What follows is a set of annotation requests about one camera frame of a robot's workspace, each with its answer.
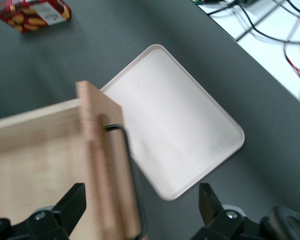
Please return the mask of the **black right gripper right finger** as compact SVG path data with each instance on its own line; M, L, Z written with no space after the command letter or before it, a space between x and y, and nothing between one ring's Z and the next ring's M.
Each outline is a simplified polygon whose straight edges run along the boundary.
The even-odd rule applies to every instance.
M209 183L199 184L198 207L204 223L193 240L240 240L244 217L233 209L224 209Z

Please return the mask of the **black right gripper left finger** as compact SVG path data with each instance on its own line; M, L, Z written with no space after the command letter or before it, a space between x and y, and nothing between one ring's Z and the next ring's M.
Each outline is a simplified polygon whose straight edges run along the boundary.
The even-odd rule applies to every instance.
M39 210L27 220L30 240L68 240L87 207L84 183L75 183L50 210Z

